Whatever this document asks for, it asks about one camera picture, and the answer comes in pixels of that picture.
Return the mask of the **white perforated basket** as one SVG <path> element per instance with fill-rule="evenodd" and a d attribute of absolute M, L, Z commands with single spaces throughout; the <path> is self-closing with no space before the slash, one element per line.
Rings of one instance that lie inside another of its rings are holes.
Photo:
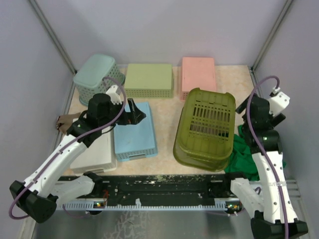
<path fill-rule="evenodd" d="M 88 171 L 102 174 L 117 169 L 114 127 L 102 130 L 102 135 L 71 163 L 70 169 L 77 176 Z"/>

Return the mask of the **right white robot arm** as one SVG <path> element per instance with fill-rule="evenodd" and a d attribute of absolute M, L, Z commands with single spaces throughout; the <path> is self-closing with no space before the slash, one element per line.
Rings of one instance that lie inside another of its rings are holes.
<path fill-rule="evenodd" d="M 288 193 L 284 175 L 283 148 L 275 126 L 286 117 L 282 111 L 290 98 L 281 90 L 273 90 L 269 99 L 256 94 L 237 109 L 244 112 L 241 131 L 257 167 L 261 193 L 257 193 L 245 177 L 232 177 L 222 186 L 228 197 L 237 196 L 251 218 L 256 239 L 297 239 L 309 232 L 306 222 L 299 220 Z"/>

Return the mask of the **light blue perforated basket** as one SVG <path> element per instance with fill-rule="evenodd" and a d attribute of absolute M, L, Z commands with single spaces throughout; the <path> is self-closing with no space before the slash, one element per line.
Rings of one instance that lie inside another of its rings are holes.
<path fill-rule="evenodd" d="M 137 125 L 118 125 L 114 129 L 115 155 L 119 162 L 155 157 L 158 154 L 153 114 L 148 102 L 137 103 L 146 114 Z"/>

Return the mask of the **light green shallow basket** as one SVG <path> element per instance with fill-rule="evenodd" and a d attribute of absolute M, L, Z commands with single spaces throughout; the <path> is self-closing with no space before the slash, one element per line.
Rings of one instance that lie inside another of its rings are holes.
<path fill-rule="evenodd" d="M 172 98 L 174 79 L 171 64 L 129 64 L 125 92 L 128 98 Z"/>

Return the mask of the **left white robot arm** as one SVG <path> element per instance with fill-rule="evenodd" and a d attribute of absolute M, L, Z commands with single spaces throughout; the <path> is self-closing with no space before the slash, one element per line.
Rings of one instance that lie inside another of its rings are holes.
<path fill-rule="evenodd" d="M 23 182 L 15 180 L 9 190 L 12 206 L 18 206 L 37 223 L 47 221 L 57 207 L 85 195 L 94 198 L 104 191 L 103 180 L 93 172 L 85 172 L 75 180 L 60 186 L 56 182 L 71 163 L 102 136 L 102 131 L 112 125 L 137 125 L 145 117 L 132 98 L 121 99 L 113 85 L 106 93 L 95 94 L 67 130 L 60 145 L 48 159 Z"/>

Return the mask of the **pink perforated basket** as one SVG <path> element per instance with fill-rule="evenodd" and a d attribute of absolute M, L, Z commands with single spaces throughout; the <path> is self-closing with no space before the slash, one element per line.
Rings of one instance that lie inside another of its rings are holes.
<path fill-rule="evenodd" d="M 217 91 L 215 61 L 212 57 L 183 57 L 181 66 L 180 100 L 186 100 L 194 88 Z"/>

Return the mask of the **teal perforated plastic basket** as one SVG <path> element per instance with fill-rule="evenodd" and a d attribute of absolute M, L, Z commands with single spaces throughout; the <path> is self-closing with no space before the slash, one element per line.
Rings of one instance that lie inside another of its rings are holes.
<path fill-rule="evenodd" d="M 120 72 L 113 57 L 92 55 L 73 78 L 82 105 L 87 106 L 95 94 L 105 93 L 114 84 L 109 79 L 105 80 L 105 77 L 114 78 L 122 85 L 125 82 L 125 75 Z"/>

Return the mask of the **olive green large tub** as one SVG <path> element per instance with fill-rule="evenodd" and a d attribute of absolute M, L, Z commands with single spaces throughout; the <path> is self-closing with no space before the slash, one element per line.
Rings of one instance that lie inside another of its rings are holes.
<path fill-rule="evenodd" d="M 233 151 L 236 101 L 230 93 L 192 89 L 180 115 L 173 155 L 182 165 L 224 170 Z"/>

